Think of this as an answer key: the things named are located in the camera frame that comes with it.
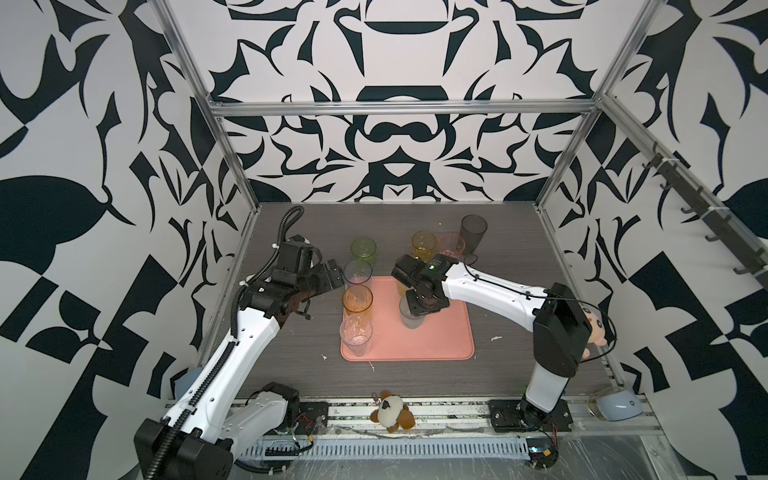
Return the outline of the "black hook rail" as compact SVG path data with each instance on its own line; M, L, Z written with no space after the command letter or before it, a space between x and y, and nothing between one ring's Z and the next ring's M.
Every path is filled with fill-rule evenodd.
M643 165L660 175L663 192L674 192L683 201L681 213L702 221L709 229L705 240L722 244L740 263L736 275L753 277L767 289L767 245L699 180L684 163L655 141L652 157Z

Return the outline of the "brown white plush toy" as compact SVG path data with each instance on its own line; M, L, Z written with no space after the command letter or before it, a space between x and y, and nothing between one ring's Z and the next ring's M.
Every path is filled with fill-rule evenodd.
M400 429L410 430L416 425L408 404L401 396L387 390L378 395L377 408L371 413L370 420L385 428L388 433L395 433Z

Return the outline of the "dark grey glass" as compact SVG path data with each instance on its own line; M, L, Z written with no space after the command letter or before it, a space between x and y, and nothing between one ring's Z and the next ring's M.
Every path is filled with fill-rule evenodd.
M480 215L469 214L462 218L459 234L465 242L465 255L475 252L487 230L488 223Z

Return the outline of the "pink pig plush toy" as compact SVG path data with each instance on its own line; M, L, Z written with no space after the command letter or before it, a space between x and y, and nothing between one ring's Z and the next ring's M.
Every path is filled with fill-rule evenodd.
M591 328L591 333L581 356L581 361L584 362L589 360L592 355L591 347L605 347L608 340L606 339L605 320L602 312L597 307L588 306L584 303L581 304L581 309Z

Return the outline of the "pink rectangular tray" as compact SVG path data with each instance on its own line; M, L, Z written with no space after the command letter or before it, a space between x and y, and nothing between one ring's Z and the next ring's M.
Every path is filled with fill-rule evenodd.
M461 301L429 314L416 328L401 320L398 282L392 277L371 279L372 335L361 355L343 343L342 357L350 362L408 362L467 360L475 354L467 306Z

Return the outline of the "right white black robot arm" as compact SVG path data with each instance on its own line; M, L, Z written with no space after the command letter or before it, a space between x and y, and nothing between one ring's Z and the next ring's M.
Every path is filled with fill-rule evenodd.
M564 284L516 284L441 254L428 262L403 255L392 276L407 288L409 312L415 316L438 313L461 301L530 332L535 365L521 409L531 415L543 417L555 409L596 329L586 305Z

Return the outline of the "tall green glass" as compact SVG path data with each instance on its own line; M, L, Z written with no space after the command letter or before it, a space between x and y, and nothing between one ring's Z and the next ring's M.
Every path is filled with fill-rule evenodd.
M400 282L399 280L397 280L396 281L396 289L397 289L398 295L400 297L403 297L406 294L406 292L409 290L409 286L407 286L407 285L403 284L402 282Z

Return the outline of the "orange translucent glass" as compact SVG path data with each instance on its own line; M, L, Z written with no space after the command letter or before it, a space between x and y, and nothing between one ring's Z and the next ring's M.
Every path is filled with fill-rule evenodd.
M373 293L365 285L352 285L342 295L344 315L348 319L370 321L373 316Z

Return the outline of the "teal translucent glass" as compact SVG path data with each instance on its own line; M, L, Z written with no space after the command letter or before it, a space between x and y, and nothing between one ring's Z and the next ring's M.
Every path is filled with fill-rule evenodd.
M409 308L407 298L403 296L399 302L400 318L403 325L409 329L419 328L424 319L424 315L414 315Z

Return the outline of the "pink glass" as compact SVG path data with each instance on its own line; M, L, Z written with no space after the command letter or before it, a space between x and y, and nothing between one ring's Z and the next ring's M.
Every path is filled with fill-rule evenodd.
M438 246L441 255L460 260L464 255L466 242L459 234L446 233L440 237Z

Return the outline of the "short green glass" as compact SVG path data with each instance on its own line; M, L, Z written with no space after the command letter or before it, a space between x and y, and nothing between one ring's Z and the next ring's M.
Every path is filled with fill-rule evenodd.
M369 237L356 238L350 245L350 251L355 259L363 260L371 266L376 265L378 246Z

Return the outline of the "yellow glass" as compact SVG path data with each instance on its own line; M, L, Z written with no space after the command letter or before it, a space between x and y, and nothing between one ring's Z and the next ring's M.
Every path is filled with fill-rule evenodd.
M430 231L418 231L411 237L412 256L423 262L428 262L438 247L436 236Z

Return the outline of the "green lit circuit board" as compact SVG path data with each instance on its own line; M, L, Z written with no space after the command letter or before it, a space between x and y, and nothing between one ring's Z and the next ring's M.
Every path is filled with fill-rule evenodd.
M552 441L543 437L527 438L526 447L529 456L527 465L534 470L548 471L559 460L557 447Z

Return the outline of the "blue translucent glass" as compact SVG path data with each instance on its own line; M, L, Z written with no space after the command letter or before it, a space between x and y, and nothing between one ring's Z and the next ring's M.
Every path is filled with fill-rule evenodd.
M369 287L373 277L373 267L366 260L353 259L345 264L342 274L347 287Z

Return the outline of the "clear glass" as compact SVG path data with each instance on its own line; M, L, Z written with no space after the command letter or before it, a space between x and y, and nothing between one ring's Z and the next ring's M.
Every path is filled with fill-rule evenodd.
M373 324L359 316L345 318L339 329L341 342L355 356L362 357L373 337Z

